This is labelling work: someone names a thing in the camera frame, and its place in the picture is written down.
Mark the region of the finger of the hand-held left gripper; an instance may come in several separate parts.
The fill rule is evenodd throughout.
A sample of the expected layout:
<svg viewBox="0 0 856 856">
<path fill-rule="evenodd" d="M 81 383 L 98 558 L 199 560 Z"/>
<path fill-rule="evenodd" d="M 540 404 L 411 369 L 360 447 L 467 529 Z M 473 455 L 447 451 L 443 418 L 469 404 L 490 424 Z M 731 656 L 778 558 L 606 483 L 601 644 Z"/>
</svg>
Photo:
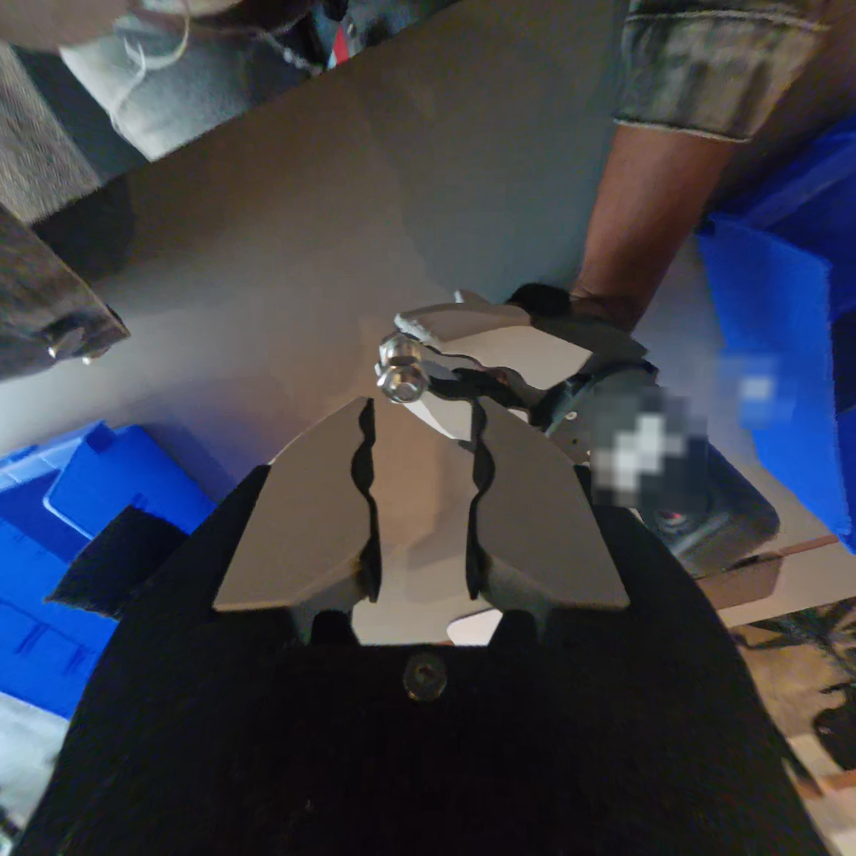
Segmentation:
<svg viewBox="0 0 856 856">
<path fill-rule="evenodd" d="M 422 365 L 427 387 L 405 408 L 437 432 L 456 442 L 472 439 L 473 403 L 488 398 L 529 423 L 531 411 L 545 398 L 545 389 L 527 383 L 506 368 L 478 369 Z"/>
<path fill-rule="evenodd" d="M 545 391 L 580 371 L 593 352 L 534 326 L 516 305 L 493 304 L 459 290 L 451 302 L 400 312 L 395 329 L 423 348 L 420 361 L 433 379 L 470 370 Z"/>
</svg>

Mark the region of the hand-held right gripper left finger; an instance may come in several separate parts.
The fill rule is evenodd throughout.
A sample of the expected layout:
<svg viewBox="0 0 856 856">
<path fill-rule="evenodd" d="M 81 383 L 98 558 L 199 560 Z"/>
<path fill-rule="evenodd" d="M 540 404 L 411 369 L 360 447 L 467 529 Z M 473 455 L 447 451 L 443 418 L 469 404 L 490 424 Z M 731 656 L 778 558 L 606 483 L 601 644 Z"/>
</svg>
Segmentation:
<svg viewBox="0 0 856 856">
<path fill-rule="evenodd" d="M 348 616 L 359 603 L 378 601 L 374 404 L 348 402 L 271 461 L 214 598 L 217 613 L 283 609 L 307 643 L 320 613 Z"/>
</svg>

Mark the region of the dark grey object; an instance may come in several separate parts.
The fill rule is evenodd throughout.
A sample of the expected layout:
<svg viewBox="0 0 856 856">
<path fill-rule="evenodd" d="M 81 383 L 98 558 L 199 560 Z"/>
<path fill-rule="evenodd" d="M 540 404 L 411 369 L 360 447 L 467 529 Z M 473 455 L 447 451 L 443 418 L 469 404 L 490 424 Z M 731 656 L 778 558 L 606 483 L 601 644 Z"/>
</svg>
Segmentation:
<svg viewBox="0 0 856 856">
<path fill-rule="evenodd" d="M 1 381 L 90 362 L 129 337 L 89 284 L 2 207 Z"/>
</svg>

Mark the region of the person's left forearm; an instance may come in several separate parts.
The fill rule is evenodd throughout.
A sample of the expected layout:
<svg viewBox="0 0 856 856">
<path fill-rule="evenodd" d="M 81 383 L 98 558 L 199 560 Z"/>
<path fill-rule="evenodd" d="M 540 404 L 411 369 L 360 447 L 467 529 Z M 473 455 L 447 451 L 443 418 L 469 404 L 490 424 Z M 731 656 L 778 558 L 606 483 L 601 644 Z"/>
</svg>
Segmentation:
<svg viewBox="0 0 856 856">
<path fill-rule="evenodd" d="M 636 327 L 734 152 L 817 54 L 828 7 L 629 4 L 616 130 L 570 292 L 575 314 Z"/>
</svg>

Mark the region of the grey sweatshirt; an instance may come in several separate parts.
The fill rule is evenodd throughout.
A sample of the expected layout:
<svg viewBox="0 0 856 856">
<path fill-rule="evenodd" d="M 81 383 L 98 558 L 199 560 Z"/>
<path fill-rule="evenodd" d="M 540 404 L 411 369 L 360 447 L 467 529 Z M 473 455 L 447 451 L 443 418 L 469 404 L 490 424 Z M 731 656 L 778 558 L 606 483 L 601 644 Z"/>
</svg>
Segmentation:
<svg viewBox="0 0 856 856">
<path fill-rule="evenodd" d="M 59 48 L 111 130 L 154 162 L 322 73 L 317 2 L 126 2 L 110 30 Z"/>
</svg>

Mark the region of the blue plastic bin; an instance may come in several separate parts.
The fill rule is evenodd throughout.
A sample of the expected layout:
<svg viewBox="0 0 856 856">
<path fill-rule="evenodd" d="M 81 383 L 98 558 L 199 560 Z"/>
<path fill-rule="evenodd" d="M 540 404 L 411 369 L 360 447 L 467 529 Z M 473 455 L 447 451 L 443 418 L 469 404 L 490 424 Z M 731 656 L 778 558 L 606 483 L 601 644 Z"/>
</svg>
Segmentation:
<svg viewBox="0 0 856 856">
<path fill-rule="evenodd" d="M 2 457 L 2 693 L 69 720 L 111 618 L 48 601 L 124 508 L 194 531 L 215 503 L 138 425 L 97 422 Z"/>
<path fill-rule="evenodd" d="M 699 245 L 761 465 L 854 553 L 854 116 L 714 211 Z"/>
</svg>

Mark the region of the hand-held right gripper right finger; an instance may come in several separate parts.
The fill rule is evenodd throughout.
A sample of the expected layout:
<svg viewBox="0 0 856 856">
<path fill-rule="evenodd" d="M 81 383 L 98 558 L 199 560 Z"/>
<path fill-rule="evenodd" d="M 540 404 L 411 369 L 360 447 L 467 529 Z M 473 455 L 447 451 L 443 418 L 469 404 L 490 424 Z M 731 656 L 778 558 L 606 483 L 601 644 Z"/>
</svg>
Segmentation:
<svg viewBox="0 0 856 856">
<path fill-rule="evenodd" d="M 543 635 L 572 610 L 620 614 L 630 598 L 572 460 L 489 398 L 472 408 L 473 484 L 465 585 Z"/>
</svg>

